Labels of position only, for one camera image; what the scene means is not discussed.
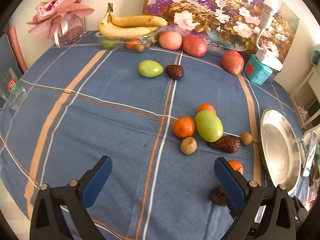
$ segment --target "metal screw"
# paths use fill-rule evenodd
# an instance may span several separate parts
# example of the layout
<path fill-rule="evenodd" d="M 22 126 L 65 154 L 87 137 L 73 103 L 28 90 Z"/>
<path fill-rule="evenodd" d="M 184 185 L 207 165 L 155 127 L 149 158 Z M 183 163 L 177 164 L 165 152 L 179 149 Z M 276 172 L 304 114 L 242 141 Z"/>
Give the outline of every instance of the metal screw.
<path fill-rule="evenodd" d="M 279 184 L 279 188 L 285 190 L 287 187 L 285 186 L 285 184 Z"/>
<path fill-rule="evenodd" d="M 250 181 L 249 181 L 249 185 L 250 185 L 251 187 L 257 187 L 258 183 L 255 182 L 254 180 L 250 180 Z"/>
<path fill-rule="evenodd" d="M 76 180 L 76 179 L 73 179 L 73 180 L 71 180 L 70 182 L 69 182 L 69 185 L 71 186 L 71 187 L 74 187 L 74 186 L 76 186 L 78 184 L 78 181 Z"/>
<path fill-rule="evenodd" d="M 48 187 L 48 184 L 42 184 L 40 189 L 45 190 L 45 189 L 47 189 L 47 187 Z"/>

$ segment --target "white wall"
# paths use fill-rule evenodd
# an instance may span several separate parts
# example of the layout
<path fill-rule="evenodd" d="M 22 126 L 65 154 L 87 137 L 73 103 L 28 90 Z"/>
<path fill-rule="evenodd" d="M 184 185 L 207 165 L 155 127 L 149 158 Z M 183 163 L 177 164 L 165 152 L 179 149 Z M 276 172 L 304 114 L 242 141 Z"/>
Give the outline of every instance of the white wall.
<path fill-rule="evenodd" d="M 28 34 L 31 26 L 25 22 L 32 19 L 35 13 L 34 7 L 39 1 L 41 0 L 24 0 L 10 20 L 10 25 L 16 26 L 21 51 L 28 67 L 53 44 L 50 41 L 42 43 L 32 34 Z M 276 77 L 276 81 L 290 93 L 311 69 L 310 55 L 314 45 L 320 43 L 320 26 L 302 0 L 283 1 L 300 19 L 295 39 L 284 61 L 283 70 Z M 137 15 L 142 12 L 143 0 L 83 0 L 83 4 L 95 9 L 92 15 L 86 17 L 88 30 L 97 29 L 97 23 L 104 16 L 108 2 L 113 3 L 115 14 L 119 16 Z M 308 87 L 305 88 L 304 94 L 311 94 L 311 98 L 313 97 Z M 306 98 L 301 97 L 301 101 L 304 102 Z"/>

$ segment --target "painting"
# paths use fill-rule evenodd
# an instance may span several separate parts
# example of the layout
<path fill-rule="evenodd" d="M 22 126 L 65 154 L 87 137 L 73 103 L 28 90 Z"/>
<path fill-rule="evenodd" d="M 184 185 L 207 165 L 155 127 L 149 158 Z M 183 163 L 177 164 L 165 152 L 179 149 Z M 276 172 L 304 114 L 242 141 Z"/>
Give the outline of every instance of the painting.
<path fill-rule="evenodd" d="M 257 52 L 264 0 L 144 0 L 143 13 L 165 18 L 167 28 L 183 35 L 195 34 L 208 44 L 246 54 Z M 280 3 L 271 26 L 260 43 L 268 46 L 283 63 L 294 39 L 299 18 Z"/>

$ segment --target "green oval fruit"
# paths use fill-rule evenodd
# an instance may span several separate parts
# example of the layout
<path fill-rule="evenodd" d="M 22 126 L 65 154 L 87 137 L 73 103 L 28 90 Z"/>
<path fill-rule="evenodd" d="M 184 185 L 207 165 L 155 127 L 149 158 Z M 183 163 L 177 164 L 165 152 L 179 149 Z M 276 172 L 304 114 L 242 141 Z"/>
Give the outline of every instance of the green oval fruit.
<path fill-rule="evenodd" d="M 102 39 L 100 44 L 103 49 L 112 49 L 116 45 L 114 40 L 107 39 L 107 38 Z"/>
<path fill-rule="evenodd" d="M 153 60 L 144 60 L 139 63 L 138 71 L 141 76 L 151 78 L 162 74 L 163 67 L 158 62 Z"/>
<path fill-rule="evenodd" d="M 196 114 L 195 122 L 198 133 L 208 142 L 215 142 L 223 135 L 219 117 L 210 110 L 202 110 Z"/>

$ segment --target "metal bowl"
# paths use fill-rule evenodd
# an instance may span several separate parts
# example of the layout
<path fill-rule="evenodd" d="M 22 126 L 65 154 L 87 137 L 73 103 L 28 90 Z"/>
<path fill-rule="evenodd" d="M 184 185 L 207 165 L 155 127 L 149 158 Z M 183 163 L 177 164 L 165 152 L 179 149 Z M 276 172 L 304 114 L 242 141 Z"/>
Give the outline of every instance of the metal bowl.
<path fill-rule="evenodd" d="M 291 125 L 278 111 L 263 111 L 260 122 L 261 162 L 273 185 L 283 183 L 294 192 L 300 177 L 300 150 Z"/>

